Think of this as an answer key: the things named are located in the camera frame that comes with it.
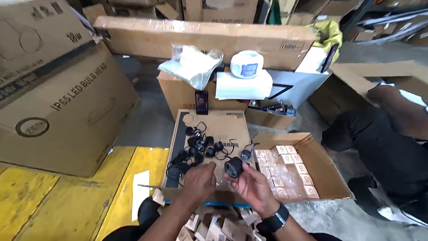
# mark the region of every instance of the hand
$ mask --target hand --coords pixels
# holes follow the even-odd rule
[[[377,85],[366,93],[366,97],[375,104],[381,104],[392,96],[400,98],[401,94],[397,88],[389,85]]]
[[[232,187],[263,219],[274,215],[279,209],[279,202],[273,196],[266,177],[247,163],[242,163],[242,168],[244,172],[238,179],[231,178],[227,173],[225,173],[225,177],[232,182]]]
[[[190,168],[179,198],[185,199],[195,209],[205,202],[216,188],[215,167],[216,164],[210,162]]]

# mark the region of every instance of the plastic bag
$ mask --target plastic bag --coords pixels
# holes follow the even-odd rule
[[[173,45],[171,60],[161,63],[158,70],[185,80],[197,90],[203,90],[213,70],[223,61],[223,52],[212,49],[204,54],[195,46]]]
[[[327,39],[321,39],[322,37],[318,35],[312,47],[322,48],[326,54],[328,54],[328,52],[330,51],[330,48],[335,44],[339,44],[339,48],[342,47],[343,34],[339,29],[338,23],[336,23],[335,21],[326,20],[326,21],[319,21],[311,25],[307,25],[307,27],[312,27],[312,26],[315,26],[315,29],[317,29],[321,33],[325,33],[327,38]],[[331,63],[336,62],[336,60],[339,58],[339,48],[334,54],[333,60],[331,61]]]

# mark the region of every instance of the stacked boxes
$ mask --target stacked boxes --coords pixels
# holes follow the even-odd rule
[[[319,199],[312,178],[293,146],[276,145],[270,150],[255,152],[260,172],[268,179],[279,201]]]

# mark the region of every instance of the wrist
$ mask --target wrist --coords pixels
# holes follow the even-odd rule
[[[181,190],[175,202],[179,204],[181,209],[190,212],[195,211],[201,205],[199,201],[195,200],[192,195],[187,194],[184,190]]]
[[[273,216],[278,211],[280,203],[275,198],[271,198],[266,202],[266,205],[259,211],[262,219]]]

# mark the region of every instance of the yellow floor marking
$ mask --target yellow floor marking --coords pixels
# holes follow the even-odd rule
[[[15,237],[58,179],[18,168],[7,168],[0,174],[0,240]]]
[[[97,235],[97,241],[101,241],[119,227],[138,225],[137,221],[131,223],[132,180],[134,175],[150,170],[150,185],[159,186],[165,171],[168,152],[169,150],[164,148],[150,150],[146,147],[137,147]]]
[[[62,176],[14,241],[93,240],[135,147],[114,147],[92,178]]]

